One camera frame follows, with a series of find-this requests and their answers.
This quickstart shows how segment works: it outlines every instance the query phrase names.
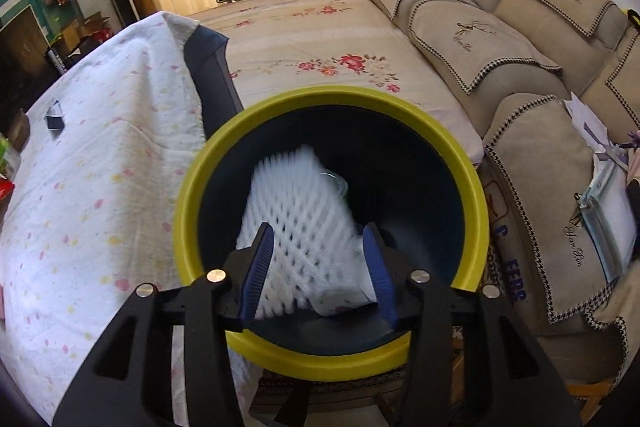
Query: bed sheet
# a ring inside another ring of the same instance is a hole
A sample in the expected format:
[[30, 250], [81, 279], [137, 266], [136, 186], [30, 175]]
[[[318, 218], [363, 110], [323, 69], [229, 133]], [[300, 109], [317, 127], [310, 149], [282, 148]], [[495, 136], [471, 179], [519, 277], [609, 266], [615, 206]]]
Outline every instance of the bed sheet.
[[458, 100], [370, 0], [243, 0], [193, 17], [229, 37], [226, 60], [245, 108], [303, 86], [370, 87], [421, 108], [473, 163], [482, 160]]
[[[31, 137], [0, 232], [0, 357], [49, 423], [135, 286], [179, 285], [175, 200], [205, 141], [183, 57], [196, 26], [165, 12], [130, 26], [28, 111]], [[44, 121], [54, 100], [66, 126], [58, 137]]]

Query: silver screw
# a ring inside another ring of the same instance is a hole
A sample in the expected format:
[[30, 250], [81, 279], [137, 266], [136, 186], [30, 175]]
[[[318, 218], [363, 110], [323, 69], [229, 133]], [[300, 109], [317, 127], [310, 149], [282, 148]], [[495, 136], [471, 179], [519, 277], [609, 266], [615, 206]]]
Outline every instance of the silver screw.
[[145, 282], [136, 288], [136, 295], [138, 297], [148, 297], [154, 292], [154, 287], [150, 285], [148, 282]]
[[225, 280], [225, 278], [226, 273], [224, 270], [211, 270], [207, 273], [207, 280], [209, 280], [209, 282], [221, 282]]
[[483, 287], [482, 293], [489, 299], [497, 299], [500, 296], [500, 290], [498, 289], [498, 286], [494, 286], [493, 284], [488, 284], [487, 286]]
[[424, 270], [414, 270], [411, 272], [411, 279], [418, 283], [429, 282], [431, 275]]

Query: white foam net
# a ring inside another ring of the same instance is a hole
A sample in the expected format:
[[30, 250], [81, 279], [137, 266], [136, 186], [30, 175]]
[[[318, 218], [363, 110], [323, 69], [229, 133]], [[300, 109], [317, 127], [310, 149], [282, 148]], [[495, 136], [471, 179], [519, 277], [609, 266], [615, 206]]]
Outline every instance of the white foam net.
[[362, 241], [346, 202], [313, 151], [263, 160], [254, 171], [237, 248], [263, 222], [274, 231], [273, 258], [257, 318], [292, 313], [310, 301], [322, 315], [374, 300]]

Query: beige couch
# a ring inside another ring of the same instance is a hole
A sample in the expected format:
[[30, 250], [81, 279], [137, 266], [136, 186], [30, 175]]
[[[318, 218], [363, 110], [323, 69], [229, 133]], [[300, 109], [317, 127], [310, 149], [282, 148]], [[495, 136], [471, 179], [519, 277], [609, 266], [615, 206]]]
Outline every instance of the beige couch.
[[[570, 226], [563, 220], [573, 217], [574, 193], [588, 185], [593, 164], [558, 101], [575, 93], [613, 140], [628, 141], [627, 133], [640, 128], [638, 31], [610, 0], [372, 1], [430, 61], [484, 137], [488, 159], [479, 174], [485, 187], [506, 198], [492, 229], [511, 230], [508, 238], [496, 233], [496, 243], [512, 278], [529, 290], [527, 299], [513, 299], [520, 316], [565, 378], [620, 376], [623, 359], [635, 354], [626, 333], [613, 324], [594, 328], [593, 318], [585, 318], [611, 288], [597, 266], [586, 279], [577, 275], [562, 235]], [[553, 149], [556, 156], [571, 155], [558, 169], [544, 161]], [[555, 187], [548, 189], [555, 194], [538, 196], [535, 187]], [[584, 253], [598, 263], [593, 245]], [[582, 272], [587, 265], [581, 263]], [[571, 275], [564, 279], [565, 273]]]

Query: red package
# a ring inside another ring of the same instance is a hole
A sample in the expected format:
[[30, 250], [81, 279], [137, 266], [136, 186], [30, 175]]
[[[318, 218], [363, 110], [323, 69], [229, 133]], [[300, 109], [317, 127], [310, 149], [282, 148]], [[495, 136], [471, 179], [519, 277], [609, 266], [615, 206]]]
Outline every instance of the red package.
[[11, 194], [12, 190], [14, 190], [14, 187], [15, 185], [12, 184], [12, 182], [0, 176], [0, 201], [2, 201], [4, 197]]

